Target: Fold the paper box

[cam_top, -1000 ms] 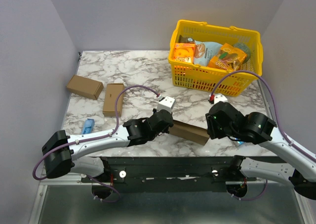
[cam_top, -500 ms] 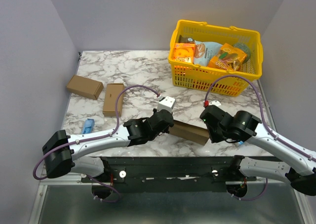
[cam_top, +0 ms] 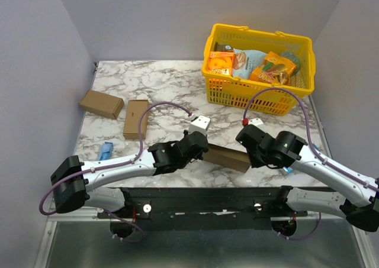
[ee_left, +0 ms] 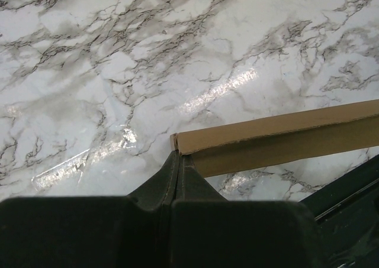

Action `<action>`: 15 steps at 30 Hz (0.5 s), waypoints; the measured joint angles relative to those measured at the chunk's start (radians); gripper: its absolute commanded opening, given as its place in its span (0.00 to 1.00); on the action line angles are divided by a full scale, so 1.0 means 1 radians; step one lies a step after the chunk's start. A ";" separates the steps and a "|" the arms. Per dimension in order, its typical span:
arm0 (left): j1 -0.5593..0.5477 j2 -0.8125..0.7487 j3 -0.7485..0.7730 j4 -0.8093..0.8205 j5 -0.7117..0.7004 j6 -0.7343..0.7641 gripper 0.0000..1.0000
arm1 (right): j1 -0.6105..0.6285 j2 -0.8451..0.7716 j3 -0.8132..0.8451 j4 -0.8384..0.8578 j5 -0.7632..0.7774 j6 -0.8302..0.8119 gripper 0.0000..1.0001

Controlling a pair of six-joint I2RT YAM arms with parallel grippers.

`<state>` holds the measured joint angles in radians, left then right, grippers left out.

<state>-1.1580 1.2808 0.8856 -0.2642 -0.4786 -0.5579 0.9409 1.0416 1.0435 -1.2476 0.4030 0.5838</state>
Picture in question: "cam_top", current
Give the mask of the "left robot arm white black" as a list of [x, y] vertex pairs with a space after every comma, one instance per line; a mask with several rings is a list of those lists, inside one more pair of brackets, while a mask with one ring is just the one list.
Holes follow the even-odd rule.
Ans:
[[192, 160], [200, 160], [206, 152], [206, 132], [185, 131], [181, 140], [156, 143], [140, 154], [100, 162], [82, 162], [78, 156], [70, 156], [50, 177], [56, 212], [64, 214], [92, 206], [124, 218], [131, 212], [131, 203], [121, 190], [108, 188], [108, 184], [173, 173]]

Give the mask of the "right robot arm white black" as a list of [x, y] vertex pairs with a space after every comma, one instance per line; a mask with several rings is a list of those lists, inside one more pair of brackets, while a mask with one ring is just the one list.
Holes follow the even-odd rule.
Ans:
[[282, 131], [276, 137], [255, 125], [246, 125], [236, 136], [252, 168], [290, 167], [331, 188], [330, 192], [292, 188], [272, 201], [280, 216], [293, 211], [315, 211], [346, 219], [368, 232], [378, 230], [378, 180], [351, 170], [320, 154], [305, 139]]

